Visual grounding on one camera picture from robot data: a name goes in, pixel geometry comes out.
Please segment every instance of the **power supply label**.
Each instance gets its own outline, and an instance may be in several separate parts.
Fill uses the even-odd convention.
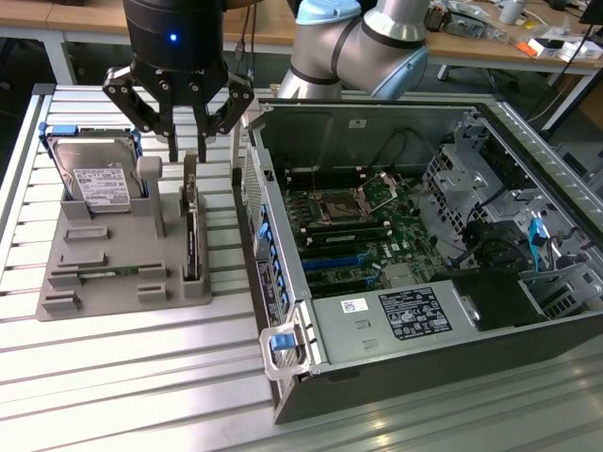
[[[379,300],[394,335],[400,341],[452,331],[430,287],[379,295]]]

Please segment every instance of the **blue pcie slot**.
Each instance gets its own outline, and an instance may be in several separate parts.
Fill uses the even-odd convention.
[[[380,272],[378,271],[376,275],[367,277],[367,287],[372,287],[375,284],[375,282],[377,280],[379,280],[379,274],[380,274]]]
[[[337,257],[321,261],[306,261],[301,264],[305,271],[324,270],[327,268],[341,268],[344,266],[360,266],[365,261],[364,254],[349,257]]]
[[[270,274],[273,281],[273,290],[276,296],[281,301],[280,312],[282,321],[285,321],[286,314],[289,311],[289,297],[286,294],[285,277],[283,276],[283,268],[279,261],[279,254],[274,243],[274,237],[270,228],[268,210],[264,204],[260,204],[260,214],[262,216],[262,224],[259,226],[257,237],[259,240],[267,240],[269,245],[269,262]]]

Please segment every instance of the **hard drive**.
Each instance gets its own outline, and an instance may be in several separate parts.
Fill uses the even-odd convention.
[[[57,165],[68,201],[84,201],[101,214],[128,212],[130,200],[147,196],[137,173],[138,133],[43,123],[40,139]]]

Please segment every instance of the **aluminum slotted table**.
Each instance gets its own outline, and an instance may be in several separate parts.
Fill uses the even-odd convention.
[[[274,426],[229,137],[217,138],[198,169],[210,229],[209,305],[36,321],[63,190],[38,144],[38,124],[127,124],[100,88],[48,88],[34,91],[0,192],[1,450],[599,450],[601,336],[551,362]],[[223,100],[221,93],[210,108]],[[175,120],[181,149],[194,146],[192,113],[178,110]],[[167,162],[154,137],[142,148]],[[166,165],[160,189],[177,190],[181,178],[181,164]]]

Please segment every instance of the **white sticker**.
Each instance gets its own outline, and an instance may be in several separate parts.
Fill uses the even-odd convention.
[[[350,129],[364,129],[367,127],[367,120],[351,120],[349,128]]]
[[[389,252],[389,248],[387,248],[386,244],[383,244],[383,252],[385,252],[385,257],[387,257],[387,258],[391,258],[392,257],[392,253]]]
[[[435,327],[438,327],[440,325],[446,325],[448,323],[448,321],[445,318],[438,318],[436,320],[432,320],[432,324]]]
[[[121,168],[74,169],[75,178],[88,205],[124,205],[130,203],[128,187]]]
[[[350,240],[353,240],[354,238],[356,238],[355,235],[340,235],[339,237],[328,237],[325,240],[325,243],[331,243],[331,242],[349,242]]]
[[[82,275],[79,275],[79,279],[92,280],[94,278],[112,278],[114,276],[117,276],[117,273],[115,271],[105,271],[99,273],[84,273]]]
[[[341,307],[346,314],[368,311],[367,301],[365,299],[344,299],[341,301]]]

